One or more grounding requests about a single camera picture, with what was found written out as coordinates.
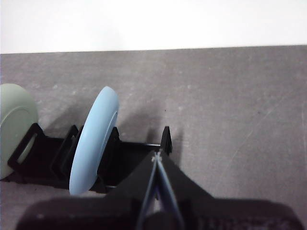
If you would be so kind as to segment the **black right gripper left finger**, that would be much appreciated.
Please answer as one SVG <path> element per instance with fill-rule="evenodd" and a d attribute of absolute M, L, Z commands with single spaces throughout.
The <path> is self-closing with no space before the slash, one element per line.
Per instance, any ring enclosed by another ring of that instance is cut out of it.
<path fill-rule="evenodd" d="M 103 197 L 56 198 L 31 205 L 18 230 L 148 230 L 148 186 L 156 166 L 150 152 L 135 170 Z"/>

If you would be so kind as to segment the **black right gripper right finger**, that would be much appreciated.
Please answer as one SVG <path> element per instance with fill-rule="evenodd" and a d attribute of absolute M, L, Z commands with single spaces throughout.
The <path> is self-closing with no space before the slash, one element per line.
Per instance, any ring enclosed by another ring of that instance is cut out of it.
<path fill-rule="evenodd" d="M 303 230 L 293 209 L 263 199 L 220 198 L 208 193 L 186 176 L 162 150 L 158 162 L 164 168 L 187 230 Z"/>

